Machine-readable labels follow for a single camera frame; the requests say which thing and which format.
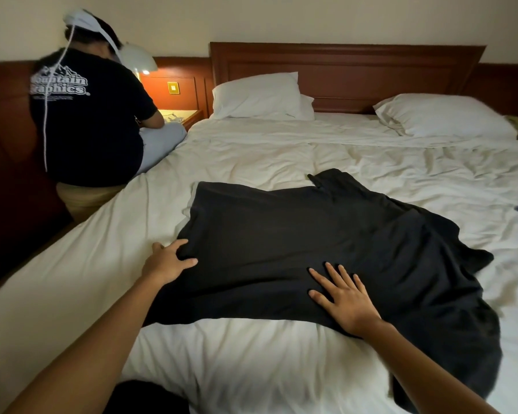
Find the white pillow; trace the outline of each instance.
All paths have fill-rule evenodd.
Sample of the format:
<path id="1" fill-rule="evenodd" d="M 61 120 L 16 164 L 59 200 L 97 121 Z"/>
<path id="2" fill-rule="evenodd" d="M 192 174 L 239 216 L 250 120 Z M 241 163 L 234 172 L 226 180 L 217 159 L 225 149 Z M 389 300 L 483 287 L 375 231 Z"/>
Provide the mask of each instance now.
<path id="1" fill-rule="evenodd" d="M 282 112 L 273 112 L 269 113 L 268 115 L 254 116 L 254 118 L 266 120 L 315 120 L 313 100 L 313 97 L 305 96 L 305 94 L 302 94 L 299 112 L 296 116 L 290 116 Z"/>
<path id="2" fill-rule="evenodd" d="M 484 103 L 464 96 L 400 94 L 374 106 L 386 126 L 402 126 L 406 135 L 516 139 L 517 132 Z"/>
<path id="3" fill-rule="evenodd" d="M 297 73 L 263 74 L 222 83 L 213 89 L 213 99 L 212 119 L 252 118 L 275 112 L 298 116 L 301 108 Z"/>

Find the shirt sleeve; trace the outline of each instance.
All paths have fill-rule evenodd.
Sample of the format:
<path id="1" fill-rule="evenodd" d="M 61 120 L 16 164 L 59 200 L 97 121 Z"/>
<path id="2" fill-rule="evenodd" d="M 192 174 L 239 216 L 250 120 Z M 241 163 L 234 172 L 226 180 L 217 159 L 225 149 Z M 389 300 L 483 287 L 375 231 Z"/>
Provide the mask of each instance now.
<path id="1" fill-rule="evenodd" d="M 122 79 L 124 80 L 123 96 L 129 104 L 129 108 L 134 116 L 142 121 L 149 119 L 157 111 L 156 105 L 152 98 L 148 95 L 144 86 L 138 78 L 127 68 L 121 70 Z"/>

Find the person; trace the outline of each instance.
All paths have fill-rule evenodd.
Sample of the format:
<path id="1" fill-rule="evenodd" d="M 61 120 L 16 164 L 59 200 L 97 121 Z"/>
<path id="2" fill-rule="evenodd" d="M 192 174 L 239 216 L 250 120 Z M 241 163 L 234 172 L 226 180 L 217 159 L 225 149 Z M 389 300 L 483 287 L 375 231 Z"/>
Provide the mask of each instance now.
<path id="1" fill-rule="evenodd" d="M 111 26 L 96 19 L 121 48 Z M 126 184 L 171 152 L 186 130 L 179 123 L 165 124 L 102 34 L 68 26 L 65 37 L 71 42 L 55 72 L 51 68 L 63 48 L 37 61 L 31 76 L 30 112 L 45 137 L 47 171 L 53 180 L 75 186 Z"/>
<path id="2" fill-rule="evenodd" d="M 186 243 L 154 243 L 134 286 L 36 376 L 5 414 L 101 413 L 157 292 L 198 264 L 196 259 L 177 258 L 176 251 Z M 333 302 L 317 291 L 309 295 L 346 332 L 362 337 L 378 352 L 420 414 L 498 414 L 382 320 L 359 276 L 351 278 L 343 266 L 337 271 L 330 263 L 326 269 L 332 281 L 309 271 Z"/>

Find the hand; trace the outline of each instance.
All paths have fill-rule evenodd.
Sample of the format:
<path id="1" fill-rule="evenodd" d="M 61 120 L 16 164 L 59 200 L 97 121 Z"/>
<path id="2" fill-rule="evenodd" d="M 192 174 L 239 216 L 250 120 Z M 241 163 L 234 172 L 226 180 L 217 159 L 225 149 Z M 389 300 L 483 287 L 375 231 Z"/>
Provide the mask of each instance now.
<path id="1" fill-rule="evenodd" d="M 159 286 L 163 286 L 178 278 L 184 269 L 198 264 L 197 258 L 178 259 L 177 250 L 187 242 L 187 239 L 177 239 L 166 247 L 158 242 L 153 243 L 152 255 L 142 267 L 142 277 L 157 279 Z"/>
<path id="2" fill-rule="evenodd" d="M 316 290 L 309 291 L 309 296 L 323 307 L 346 332 L 353 336 L 363 337 L 370 325 L 382 319 L 368 297 L 365 286 L 356 274 L 353 275 L 355 280 L 353 282 L 341 264 L 338 266 L 341 275 L 330 263 L 326 264 L 326 269 L 334 283 L 313 269 L 309 269 L 309 272 L 328 291 L 334 299 L 334 303 Z"/>

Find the mountain logo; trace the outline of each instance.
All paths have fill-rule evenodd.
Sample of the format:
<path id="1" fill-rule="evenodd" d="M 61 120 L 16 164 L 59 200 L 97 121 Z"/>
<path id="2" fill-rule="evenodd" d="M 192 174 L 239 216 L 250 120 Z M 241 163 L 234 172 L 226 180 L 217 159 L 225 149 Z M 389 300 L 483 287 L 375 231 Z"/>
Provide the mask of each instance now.
<path id="1" fill-rule="evenodd" d="M 73 97 L 69 96 L 71 94 L 90 96 L 87 86 L 88 80 L 67 66 L 60 64 L 55 72 L 51 67 L 44 66 L 31 77 L 30 94 L 48 92 L 50 100 L 55 94 L 62 95 L 62 99 L 72 99 Z"/>

